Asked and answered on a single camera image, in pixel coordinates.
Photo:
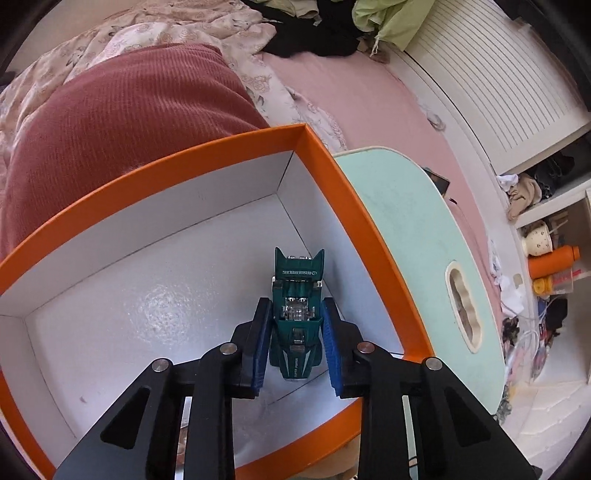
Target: green toy car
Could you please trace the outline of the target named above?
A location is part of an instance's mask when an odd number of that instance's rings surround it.
[[[314,258],[275,249],[273,324],[269,361],[283,378],[308,378],[322,361],[320,328],[324,250]]]

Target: mint green table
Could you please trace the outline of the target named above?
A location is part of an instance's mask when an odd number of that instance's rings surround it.
[[[485,286],[445,200],[421,167],[393,150],[371,147],[337,155],[336,161],[392,252],[435,354],[496,412],[504,387],[501,342]],[[472,331],[476,346],[466,340],[470,328],[462,333],[447,279],[450,266],[456,290],[469,290],[471,313],[478,318]]]

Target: orange bottle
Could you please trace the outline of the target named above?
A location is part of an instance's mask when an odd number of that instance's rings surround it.
[[[531,278],[541,278],[573,266],[580,258],[579,247],[564,245],[553,252],[527,259]]]

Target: metal screw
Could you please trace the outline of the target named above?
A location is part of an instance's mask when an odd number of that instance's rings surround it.
[[[441,370],[443,367],[442,361],[434,356],[427,358],[425,365],[427,365],[429,370]]]
[[[357,350],[361,353],[371,353],[375,350],[375,345],[372,342],[359,342],[357,344]]]
[[[152,370],[155,372],[164,372],[170,365],[170,362],[165,358],[158,358],[152,362]]]
[[[233,353],[236,353],[238,351],[238,347],[235,343],[228,342],[224,343],[223,345],[220,345],[220,351],[224,355],[232,355]]]

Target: ceramic cup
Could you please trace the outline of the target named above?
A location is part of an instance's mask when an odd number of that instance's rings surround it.
[[[550,253],[552,251],[552,239],[550,238],[548,225],[542,223],[534,228],[525,238],[521,239],[521,246],[526,256],[539,257]]]

